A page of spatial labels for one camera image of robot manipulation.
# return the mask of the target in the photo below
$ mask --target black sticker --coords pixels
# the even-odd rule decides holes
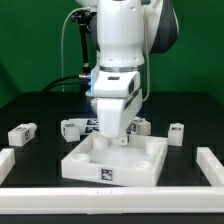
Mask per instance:
[[[131,131],[136,132],[136,124],[131,125]]]
[[[87,121],[87,125],[98,125],[98,120],[94,119],[94,120],[88,120]]]
[[[85,129],[86,134],[90,134],[93,131],[99,131],[99,128],[98,127],[86,127],[86,129]]]
[[[113,171],[102,169],[101,170],[101,178],[102,178],[102,180],[112,181],[113,180]]]
[[[181,128],[179,128],[179,127],[172,127],[172,130],[173,130],[173,131],[180,131]]]
[[[120,79],[120,77],[112,77],[112,76],[109,76],[108,77],[108,80],[113,80],[113,81],[116,81],[116,80],[119,80]]]
[[[66,128],[71,128],[71,127],[75,127],[75,125],[74,124],[66,124],[65,127]]]
[[[29,130],[25,132],[25,140],[28,140],[28,139],[30,139],[30,131]]]
[[[16,131],[25,131],[26,128],[22,128],[22,127],[19,127],[19,128],[16,128]]]

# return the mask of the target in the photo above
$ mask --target small white cube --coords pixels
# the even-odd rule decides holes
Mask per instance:
[[[182,146],[184,138],[184,125],[180,123],[170,124],[168,131],[168,145]]]
[[[64,120],[61,122],[61,134],[66,142],[80,141],[79,127],[72,121]]]
[[[35,137],[37,130],[36,124],[21,124],[8,132],[8,139],[10,146],[24,146],[27,142]]]
[[[131,124],[132,135],[151,135],[151,123],[146,121],[145,118],[135,117]]]

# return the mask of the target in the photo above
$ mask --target cable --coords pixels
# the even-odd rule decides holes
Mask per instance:
[[[57,87],[57,86],[69,86],[69,85],[78,85],[79,83],[75,83],[75,82],[70,82],[70,83],[58,83],[58,84],[54,84],[51,87],[49,87],[45,92],[50,92],[51,89]]]
[[[48,84],[43,90],[42,92],[48,92],[48,89],[51,88],[51,86],[59,83],[59,82],[62,82],[62,81],[65,81],[65,80],[69,80],[69,79],[78,79],[79,76],[77,75],[70,75],[70,76],[66,76],[66,77],[62,77],[60,79],[56,79],[55,81],[51,82],[50,84]]]
[[[144,27],[144,34],[145,34],[145,48],[146,48],[146,85],[147,85],[147,92],[146,92],[146,96],[144,99],[142,99],[142,102],[145,102],[148,98],[149,98],[149,94],[150,94],[150,67],[149,67],[149,49],[148,49],[148,38],[147,38],[147,34],[148,34],[148,19],[146,20],[145,23],[145,27]]]
[[[62,28],[62,33],[61,33],[61,77],[64,78],[64,36],[65,36],[65,28],[67,25],[67,22],[69,20],[69,18],[72,16],[73,13],[78,12],[78,11],[82,11],[82,10],[90,10],[90,7],[84,7],[84,8],[78,8],[78,9],[74,9],[72,10],[67,18],[64,21],[63,24],[63,28]]]

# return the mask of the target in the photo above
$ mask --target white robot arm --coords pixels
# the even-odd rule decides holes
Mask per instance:
[[[143,51],[147,54],[164,52],[173,45],[178,34],[175,13],[170,0],[77,2],[83,6],[97,6],[95,42],[100,57],[92,82],[92,105],[97,111],[100,134],[111,139],[125,139],[126,129],[142,106]],[[171,13],[165,22],[162,19],[164,10],[165,14],[167,10]]]

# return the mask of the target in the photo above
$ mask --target white block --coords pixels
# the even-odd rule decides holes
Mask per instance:
[[[80,135],[90,135],[93,131],[99,131],[97,118],[78,118],[69,121],[79,127]]]
[[[0,214],[224,212],[224,187],[0,188]]]
[[[15,165],[14,149],[2,149],[0,152],[0,185]]]
[[[64,120],[61,122],[61,134],[66,142],[80,141],[79,127],[72,121]]]
[[[224,167],[209,148],[198,147],[196,161],[212,186],[224,186]]]
[[[8,133],[10,146],[24,146],[35,137],[36,124],[21,124]]]
[[[146,121],[145,118],[135,117],[131,123],[132,135],[151,135],[151,123]]]
[[[170,124],[170,128],[168,131],[168,145],[182,146],[183,138],[184,125],[180,123]]]

